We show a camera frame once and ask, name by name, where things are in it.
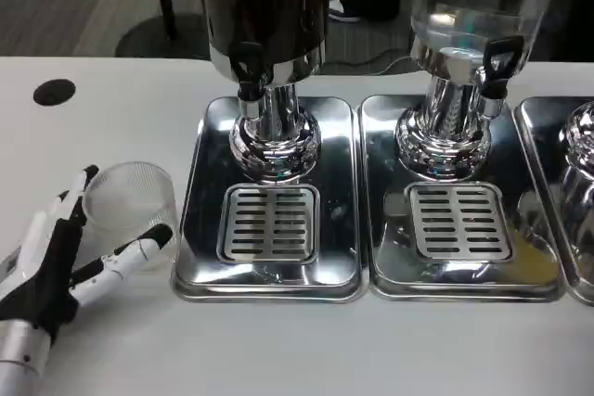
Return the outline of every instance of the drip tray grate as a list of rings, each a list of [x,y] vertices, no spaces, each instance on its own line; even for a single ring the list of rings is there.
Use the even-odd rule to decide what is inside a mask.
[[[499,190],[485,183],[416,183],[407,190],[419,252],[445,261],[505,261],[510,238]]]
[[[223,208],[219,254],[227,262],[313,259],[317,195],[317,190],[309,185],[229,188]]]

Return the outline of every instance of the black spout handle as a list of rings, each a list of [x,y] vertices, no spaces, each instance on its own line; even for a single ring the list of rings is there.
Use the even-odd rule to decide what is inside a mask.
[[[511,36],[490,41],[484,49],[484,85],[481,94],[490,99],[504,99],[508,93],[508,81],[518,68],[523,55],[523,36]],[[505,61],[496,57],[510,55]]]

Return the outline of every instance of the person's foot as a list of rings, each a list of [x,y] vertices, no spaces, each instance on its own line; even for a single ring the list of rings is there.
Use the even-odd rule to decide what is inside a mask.
[[[329,17],[339,22],[355,23],[362,18],[357,16],[352,11],[345,11],[341,0],[330,0],[329,2]]]

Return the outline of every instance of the clear plastic cup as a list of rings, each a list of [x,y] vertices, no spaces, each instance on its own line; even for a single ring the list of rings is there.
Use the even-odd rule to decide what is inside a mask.
[[[174,185],[167,172],[154,164],[126,162],[100,171],[84,192],[83,210],[87,224],[79,264],[112,253],[155,224],[168,224],[173,236],[161,256],[148,265],[172,261],[177,253]]]

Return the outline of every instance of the white table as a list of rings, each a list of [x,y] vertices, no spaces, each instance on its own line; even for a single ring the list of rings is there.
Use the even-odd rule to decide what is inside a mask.
[[[68,78],[76,96],[42,108],[32,91]],[[428,75],[320,77],[302,95],[423,93]],[[594,95],[594,65],[530,64],[510,102]],[[208,63],[0,58],[0,222],[6,255],[32,211],[94,162],[161,165],[181,207],[199,119],[237,88]],[[594,394],[594,309],[551,304],[389,302],[190,304],[169,268],[136,275],[62,330],[45,394]]]

